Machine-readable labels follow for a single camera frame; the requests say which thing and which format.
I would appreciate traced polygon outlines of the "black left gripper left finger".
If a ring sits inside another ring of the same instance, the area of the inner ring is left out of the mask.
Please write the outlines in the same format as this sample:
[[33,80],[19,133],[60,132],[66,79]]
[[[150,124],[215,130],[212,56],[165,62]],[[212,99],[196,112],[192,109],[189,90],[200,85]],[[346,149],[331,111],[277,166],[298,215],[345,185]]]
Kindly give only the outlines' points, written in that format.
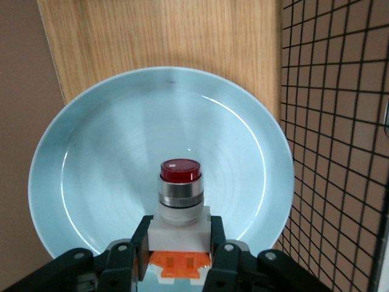
[[147,231],[152,215],[144,216],[130,239],[116,240],[100,255],[71,249],[6,291],[137,291],[151,252]]

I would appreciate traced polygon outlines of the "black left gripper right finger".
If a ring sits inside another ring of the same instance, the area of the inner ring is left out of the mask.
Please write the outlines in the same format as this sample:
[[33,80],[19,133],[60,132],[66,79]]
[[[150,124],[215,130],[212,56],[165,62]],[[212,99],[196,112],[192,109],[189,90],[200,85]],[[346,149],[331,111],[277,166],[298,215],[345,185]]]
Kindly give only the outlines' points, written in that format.
[[211,256],[204,291],[330,291],[287,254],[254,256],[244,242],[226,239],[220,216],[211,217]]

